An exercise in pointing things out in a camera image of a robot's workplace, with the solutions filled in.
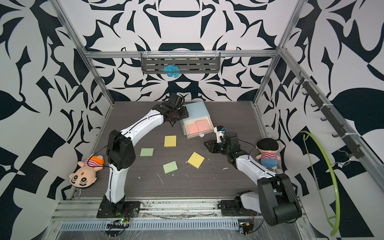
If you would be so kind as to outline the light blue drawer box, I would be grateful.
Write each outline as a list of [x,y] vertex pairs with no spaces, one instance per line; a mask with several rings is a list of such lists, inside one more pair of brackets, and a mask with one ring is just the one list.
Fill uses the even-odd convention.
[[199,101],[194,103],[189,103],[185,105],[189,116],[186,119],[180,121],[184,135],[187,135],[187,125],[186,121],[194,120],[197,118],[202,118],[210,116],[208,109],[206,108],[205,102]]

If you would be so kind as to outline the yellow sticky note pad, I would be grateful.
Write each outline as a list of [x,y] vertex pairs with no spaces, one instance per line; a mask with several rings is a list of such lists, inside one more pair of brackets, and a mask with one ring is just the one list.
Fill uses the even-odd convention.
[[177,136],[165,136],[164,147],[176,147],[177,146]]

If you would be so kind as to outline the cream drawer tray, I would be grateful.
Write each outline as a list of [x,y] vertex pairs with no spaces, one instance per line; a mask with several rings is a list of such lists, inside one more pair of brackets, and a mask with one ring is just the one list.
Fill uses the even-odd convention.
[[183,121],[181,125],[187,139],[214,132],[214,126],[209,116],[186,120]]

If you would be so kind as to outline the pink sticky note pad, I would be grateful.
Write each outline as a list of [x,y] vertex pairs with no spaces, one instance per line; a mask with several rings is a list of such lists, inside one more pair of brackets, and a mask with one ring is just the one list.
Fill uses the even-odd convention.
[[211,130],[211,125],[208,120],[199,120],[199,121],[196,121],[195,124],[197,124],[199,128],[199,131],[200,131],[199,133]]

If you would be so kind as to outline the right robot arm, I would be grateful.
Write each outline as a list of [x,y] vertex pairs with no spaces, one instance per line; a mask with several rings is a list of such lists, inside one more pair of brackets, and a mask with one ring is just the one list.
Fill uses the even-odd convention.
[[218,207],[223,214],[235,211],[244,216],[256,212],[269,226],[292,224],[302,217],[302,208],[290,178],[286,174],[270,171],[255,161],[242,150],[236,133],[217,134],[216,140],[206,141],[204,145],[210,153],[226,156],[228,162],[258,188],[256,193],[239,192],[232,201],[221,201]]

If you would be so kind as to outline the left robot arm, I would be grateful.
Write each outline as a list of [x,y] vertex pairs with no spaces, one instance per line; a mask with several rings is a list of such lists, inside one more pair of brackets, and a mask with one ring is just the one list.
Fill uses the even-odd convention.
[[135,145],[150,131],[163,123],[168,122],[173,126],[177,121],[188,117],[189,113],[185,106],[173,109],[165,104],[158,104],[131,126],[110,133],[107,146],[110,176],[106,199],[112,205],[116,205],[125,198],[124,188],[127,172],[136,159]]

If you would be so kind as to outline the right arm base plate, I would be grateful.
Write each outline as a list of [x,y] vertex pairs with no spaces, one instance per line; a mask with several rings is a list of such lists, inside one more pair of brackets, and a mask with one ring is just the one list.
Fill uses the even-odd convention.
[[235,200],[221,200],[218,209],[224,217],[250,216],[250,211],[240,208]]

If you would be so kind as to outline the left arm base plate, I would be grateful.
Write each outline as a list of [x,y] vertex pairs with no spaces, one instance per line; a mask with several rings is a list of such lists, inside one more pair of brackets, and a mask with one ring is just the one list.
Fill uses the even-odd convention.
[[98,209],[97,218],[130,218],[132,215],[140,212],[140,207],[140,201],[125,201],[125,199],[121,199],[114,204],[110,202],[106,196],[103,196]]

